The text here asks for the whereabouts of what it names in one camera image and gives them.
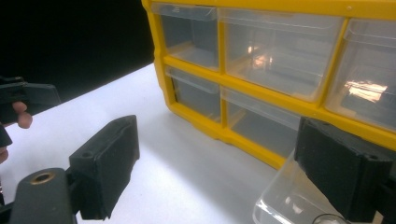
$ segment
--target human finger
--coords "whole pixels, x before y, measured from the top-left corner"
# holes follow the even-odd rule
[[[23,129],[28,129],[30,128],[30,125],[32,124],[33,117],[27,112],[21,112],[18,115],[18,126],[20,126]]]
[[[12,103],[12,107],[14,108],[14,110],[17,114],[25,112],[27,109],[27,105],[24,104],[23,102],[14,102],[14,103]]]
[[[6,147],[0,147],[0,164],[8,158],[8,151]]]

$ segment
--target transparent plastic container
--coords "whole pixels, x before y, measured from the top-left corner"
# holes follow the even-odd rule
[[[351,20],[327,108],[396,131],[396,21]]]
[[[220,122],[220,93],[217,83],[170,66],[166,68],[166,75],[172,78],[178,103]]]
[[[301,116],[226,88],[221,89],[221,98],[227,101],[231,130],[280,156],[289,156]]]
[[[226,72],[314,101],[325,77],[342,18],[221,8]]]
[[[180,60],[219,70],[215,7],[153,3],[161,15],[167,53]]]
[[[294,152],[256,202],[256,224],[349,224],[308,179]],[[373,224],[380,224],[377,214]]]

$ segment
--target white surface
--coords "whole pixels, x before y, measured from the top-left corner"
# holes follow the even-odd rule
[[[153,65],[7,128],[14,144],[0,165],[7,203],[18,182],[68,156],[111,120],[137,115],[141,158],[105,223],[253,223],[252,211],[276,171],[200,133],[164,104]],[[80,220],[78,223],[103,223]]]

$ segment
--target black plastic part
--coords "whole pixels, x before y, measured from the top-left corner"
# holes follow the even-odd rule
[[[9,137],[5,127],[0,125],[0,147],[6,147],[12,144],[12,140]]]
[[[0,191],[0,206],[6,205],[6,202],[4,201],[4,195],[3,192]]]
[[[69,179],[79,180],[83,186],[76,188],[84,198],[74,210],[84,219],[110,217],[139,157],[136,116],[108,123],[69,158]]]
[[[379,186],[376,190],[374,205],[384,217],[383,224],[396,224],[396,180],[388,179],[388,182]]]
[[[73,214],[76,214],[81,207],[83,207],[84,203],[89,203],[85,201],[84,196],[84,181],[81,179],[77,179],[75,175],[72,173],[72,169],[66,170],[67,182],[69,185],[70,191],[70,201],[72,204]]]
[[[0,80],[0,122],[3,124],[18,120],[18,115],[12,107],[14,102],[24,102],[27,112],[31,115],[61,103],[53,85],[27,83],[22,77],[0,77]]]
[[[375,191],[388,180],[392,165],[381,150],[331,124],[302,118],[295,160],[344,218],[372,222]]]
[[[0,224],[9,223],[9,219],[11,218],[11,211],[14,203],[8,203],[4,206],[0,206]]]
[[[18,185],[9,223],[77,223],[65,171],[51,168],[26,176]]]

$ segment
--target screw hole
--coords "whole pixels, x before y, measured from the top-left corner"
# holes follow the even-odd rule
[[[31,180],[31,184],[33,184],[33,185],[44,184],[44,183],[49,182],[53,177],[55,177],[55,174],[54,174],[54,173],[39,174],[39,175],[36,175],[36,176]]]

